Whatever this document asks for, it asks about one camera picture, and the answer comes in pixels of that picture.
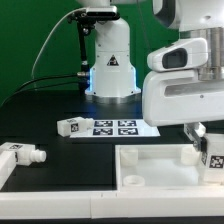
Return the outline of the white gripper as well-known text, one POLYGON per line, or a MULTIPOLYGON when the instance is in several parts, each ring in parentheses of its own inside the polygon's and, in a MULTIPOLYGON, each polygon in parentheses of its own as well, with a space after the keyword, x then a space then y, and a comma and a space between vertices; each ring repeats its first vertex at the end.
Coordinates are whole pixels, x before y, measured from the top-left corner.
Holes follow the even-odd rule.
POLYGON ((207 152, 204 121, 224 119, 224 80, 202 81, 199 68, 208 61, 204 38, 179 39, 150 53, 151 72, 142 93, 142 113, 151 126, 185 124, 197 151, 207 152))

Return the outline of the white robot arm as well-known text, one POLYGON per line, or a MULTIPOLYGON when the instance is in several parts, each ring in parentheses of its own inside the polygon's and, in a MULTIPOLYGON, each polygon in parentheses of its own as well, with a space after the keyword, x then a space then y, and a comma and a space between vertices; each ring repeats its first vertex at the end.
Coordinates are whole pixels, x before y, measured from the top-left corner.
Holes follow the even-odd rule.
POLYGON ((116 8, 139 0, 77 1, 96 27, 87 97, 141 95, 143 119, 156 127, 224 119, 224 0, 141 0, 156 21, 146 26, 155 42, 142 87, 129 59, 129 26, 116 8))

